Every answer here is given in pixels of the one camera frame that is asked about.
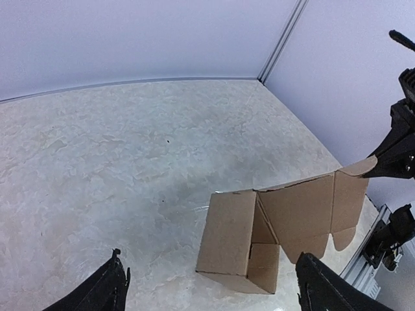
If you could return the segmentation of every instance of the white wall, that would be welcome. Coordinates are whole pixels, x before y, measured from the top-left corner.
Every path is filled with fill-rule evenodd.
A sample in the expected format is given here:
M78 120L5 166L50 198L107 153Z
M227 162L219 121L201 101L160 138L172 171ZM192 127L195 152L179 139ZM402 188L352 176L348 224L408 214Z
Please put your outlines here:
M127 80L256 78L295 0L3 0L0 100Z
M267 87L344 165L365 158L390 130L390 106L403 98L397 78L415 53L412 1L310 0ZM376 178L368 194L395 209L415 199L415 182Z

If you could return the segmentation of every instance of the marble-patterned floor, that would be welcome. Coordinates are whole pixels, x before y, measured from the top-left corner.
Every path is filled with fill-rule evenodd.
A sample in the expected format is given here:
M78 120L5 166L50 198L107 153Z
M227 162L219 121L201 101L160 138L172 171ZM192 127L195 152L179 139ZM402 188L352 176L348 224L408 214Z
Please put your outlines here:
M127 310L299 309L283 252L276 295L238 294L194 272L212 192L340 166L260 83L154 82L16 100L0 104L0 138L1 310L49 306L112 248L131 267ZM365 202L357 235L374 213Z

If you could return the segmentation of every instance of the cardboard box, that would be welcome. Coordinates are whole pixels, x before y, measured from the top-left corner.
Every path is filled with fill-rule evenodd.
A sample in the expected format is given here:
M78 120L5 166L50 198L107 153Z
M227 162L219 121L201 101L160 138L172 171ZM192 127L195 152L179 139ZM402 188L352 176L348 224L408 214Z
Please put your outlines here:
M249 294L274 294L279 246L296 263L322 258L329 234L342 251L353 240L375 156L342 169L262 190L212 194L196 271Z

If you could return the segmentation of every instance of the black clamp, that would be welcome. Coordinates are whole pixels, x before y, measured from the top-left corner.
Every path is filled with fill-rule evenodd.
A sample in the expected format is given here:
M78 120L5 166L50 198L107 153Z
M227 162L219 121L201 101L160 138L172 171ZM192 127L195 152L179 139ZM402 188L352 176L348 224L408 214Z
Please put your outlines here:
M415 43L401 33L391 30L390 37L415 51ZM415 176L415 68L404 70L399 76L405 98L390 107L392 129L383 142L369 156L375 155L376 166L364 178Z

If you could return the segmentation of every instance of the box flap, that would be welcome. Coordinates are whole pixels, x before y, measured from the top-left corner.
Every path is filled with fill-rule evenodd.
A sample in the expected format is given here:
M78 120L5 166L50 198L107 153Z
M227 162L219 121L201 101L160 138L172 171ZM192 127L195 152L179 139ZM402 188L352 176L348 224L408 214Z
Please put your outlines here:
M278 190L259 191L279 243L330 233L334 173Z
M251 243L278 243L274 229L265 214L259 196L257 196L255 202L254 226L252 228Z
M315 257L319 259L322 258L324 256L324 251L326 250L328 239L329 234L325 234L293 240L284 243L281 246L288 259L295 264L297 263L298 257L300 257L302 252L312 253Z
M357 176L362 176L365 173L369 173L371 170L375 168L376 164L377 164L377 158L376 158L376 155L373 155L372 157L368 157L362 161L356 162L347 167L343 167L339 171L349 176L357 177Z
M353 240L369 184L369 179L361 176L371 171L376 163L373 156L335 172L331 233L337 251L342 251Z
M248 280L274 294L277 288L279 245L252 244Z
M197 272L246 275L256 196L252 190L212 194Z
M199 272L201 275L208 277L211 280L225 285L230 290L246 294L269 294L266 290L255 285L248 280L244 275L227 275L219 273Z

